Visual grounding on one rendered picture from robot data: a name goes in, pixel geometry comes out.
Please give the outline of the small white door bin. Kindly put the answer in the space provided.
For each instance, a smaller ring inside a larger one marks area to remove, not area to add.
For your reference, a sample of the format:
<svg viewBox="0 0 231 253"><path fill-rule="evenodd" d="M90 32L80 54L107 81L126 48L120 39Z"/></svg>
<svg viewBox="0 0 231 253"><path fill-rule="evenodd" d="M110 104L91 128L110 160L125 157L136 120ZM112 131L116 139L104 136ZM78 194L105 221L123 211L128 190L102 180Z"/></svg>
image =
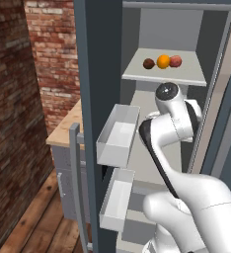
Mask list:
<svg viewBox="0 0 231 253"><path fill-rule="evenodd" d="M115 168L100 210L100 228L123 232L135 172Z"/></svg>

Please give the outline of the dark grey open freezer door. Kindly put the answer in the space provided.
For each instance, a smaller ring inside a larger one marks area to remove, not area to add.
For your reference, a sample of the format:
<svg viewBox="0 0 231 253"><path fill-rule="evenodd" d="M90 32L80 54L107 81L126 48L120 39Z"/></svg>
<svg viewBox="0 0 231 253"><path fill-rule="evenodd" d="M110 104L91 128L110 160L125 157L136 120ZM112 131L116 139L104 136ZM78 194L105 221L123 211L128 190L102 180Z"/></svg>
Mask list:
<svg viewBox="0 0 231 253"><path fill-rule="evenodd" d="M116 253L99 212L113 173L97 162L96 141L120 100L122 0L74 0L93 253Z"/></svg>

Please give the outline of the red peach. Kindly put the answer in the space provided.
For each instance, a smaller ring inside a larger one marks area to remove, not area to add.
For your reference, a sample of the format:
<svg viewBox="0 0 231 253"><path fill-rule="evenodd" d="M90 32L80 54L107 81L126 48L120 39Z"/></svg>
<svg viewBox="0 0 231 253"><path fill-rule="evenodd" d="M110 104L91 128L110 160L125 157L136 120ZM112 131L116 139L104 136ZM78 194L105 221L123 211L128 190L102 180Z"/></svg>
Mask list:
<svg viewBox="0 0 231 253"><path fill-rule="evenodd" d="M170 66L179 67L182 64L182 58L179 55L174 55L170 57Z"/></svg>

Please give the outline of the grey cabinet with wooden top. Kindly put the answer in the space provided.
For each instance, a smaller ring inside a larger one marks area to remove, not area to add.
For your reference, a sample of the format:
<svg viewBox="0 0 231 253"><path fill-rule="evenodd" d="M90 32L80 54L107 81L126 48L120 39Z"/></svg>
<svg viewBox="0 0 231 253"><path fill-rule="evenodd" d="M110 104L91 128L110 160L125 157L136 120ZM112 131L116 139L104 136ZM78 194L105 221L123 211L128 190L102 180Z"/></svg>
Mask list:
<svg viewBox="0 0 231 253"><path fill-rule="evenodd" d="M81 101L77 102L46 140L52 150L63 214L67 219L76 218L69 138L69 131L73 124L77 124L80 131L83 131Z"/></svg>

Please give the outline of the orange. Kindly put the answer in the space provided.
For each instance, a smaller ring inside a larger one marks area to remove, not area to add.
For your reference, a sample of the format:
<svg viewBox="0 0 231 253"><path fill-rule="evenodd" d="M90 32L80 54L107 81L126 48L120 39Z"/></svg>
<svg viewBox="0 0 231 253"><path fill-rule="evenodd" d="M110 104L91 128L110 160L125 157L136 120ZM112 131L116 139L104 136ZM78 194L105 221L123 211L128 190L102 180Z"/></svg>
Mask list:
<svg viewBox="0 0 231 253"><path fill-rule="evenodd" d="M157 58L157 66L165 69L170 65L170 57L167 54L162 54Z"/></svg>

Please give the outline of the grey freezer shelf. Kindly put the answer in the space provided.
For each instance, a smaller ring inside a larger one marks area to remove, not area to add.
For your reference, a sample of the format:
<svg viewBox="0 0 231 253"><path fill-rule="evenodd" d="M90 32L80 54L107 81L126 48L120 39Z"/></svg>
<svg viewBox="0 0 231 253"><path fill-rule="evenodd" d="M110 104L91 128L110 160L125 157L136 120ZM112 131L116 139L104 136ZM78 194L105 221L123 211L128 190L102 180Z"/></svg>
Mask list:
<svg viewBox="0 0 231 253"><path fill-rule="evenodd" d="M182 65L180 67L167 67L166 69L160 69L157 65L152 69L143 67L143 61L146 58L157 60L162 54L179 55L182 59ZM206 85L196 53L186 50L139 48L123 72L122 78L155 83L174 82L179 85Z"/></svg>

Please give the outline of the dark grey freezer cabinet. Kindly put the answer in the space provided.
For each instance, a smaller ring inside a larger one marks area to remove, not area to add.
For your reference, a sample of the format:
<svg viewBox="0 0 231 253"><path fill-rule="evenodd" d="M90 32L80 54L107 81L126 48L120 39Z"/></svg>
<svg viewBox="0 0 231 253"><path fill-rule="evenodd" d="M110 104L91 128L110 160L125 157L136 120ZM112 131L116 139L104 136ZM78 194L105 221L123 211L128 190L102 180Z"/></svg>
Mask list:
<svg viewBox="0 0 231 253"><path fill-rule="evenodd" d="M182 94L196 100L205 113L207 95L214 87L220 54L231 25L231 2L226 4L123 2L122 3L122 74L139 48L194 51L206 85L179 85ZM161 83L123 79L121 101L131 105L136 90L155 94ZM143 217L138 206L145 197L132 185L129 219L118 236L116 253L142 253L154 236L156 224Z"/></svg>

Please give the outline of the brown pear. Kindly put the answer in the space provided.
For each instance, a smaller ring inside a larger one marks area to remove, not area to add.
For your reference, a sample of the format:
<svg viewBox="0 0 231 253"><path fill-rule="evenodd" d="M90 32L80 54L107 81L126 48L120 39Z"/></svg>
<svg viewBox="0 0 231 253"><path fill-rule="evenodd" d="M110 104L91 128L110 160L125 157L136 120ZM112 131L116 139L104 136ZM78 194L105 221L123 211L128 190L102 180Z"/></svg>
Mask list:
<svg viewBox="0 0 231 253"><path fill-rule="evenodd" d="M143 61L143 67L145 69L152 69L153 66L155 65L155 62L153 59L151 58L146 58L144 61Z"/></svg>

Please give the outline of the large white door bin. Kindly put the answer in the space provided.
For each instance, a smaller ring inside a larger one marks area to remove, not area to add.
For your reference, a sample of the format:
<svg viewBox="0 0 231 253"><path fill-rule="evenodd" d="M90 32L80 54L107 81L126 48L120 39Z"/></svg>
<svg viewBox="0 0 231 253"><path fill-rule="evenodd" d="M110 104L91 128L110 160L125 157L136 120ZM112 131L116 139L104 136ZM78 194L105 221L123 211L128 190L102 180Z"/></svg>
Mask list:
<svg viewBox="0 0 231 253"><path fill-rule="evenodd" d="M137 106L114 105L96 142L98 164L127 167L139 112Z"/></svg>

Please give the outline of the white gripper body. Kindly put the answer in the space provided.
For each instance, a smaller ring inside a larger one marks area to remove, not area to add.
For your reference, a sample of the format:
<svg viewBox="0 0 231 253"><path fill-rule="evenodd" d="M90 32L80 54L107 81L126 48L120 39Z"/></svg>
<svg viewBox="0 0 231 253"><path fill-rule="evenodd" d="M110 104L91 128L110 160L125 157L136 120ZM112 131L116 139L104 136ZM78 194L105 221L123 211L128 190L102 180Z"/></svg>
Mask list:
<svg viewBox="0 0 231 253"><path fill-rule="evenodd" d="M159 111L156 111L156 112L151 112L150 114L148 114L145 119L148 120L148 119L153 119L153 118L157 118L160 116L160 112Z"/></svg>

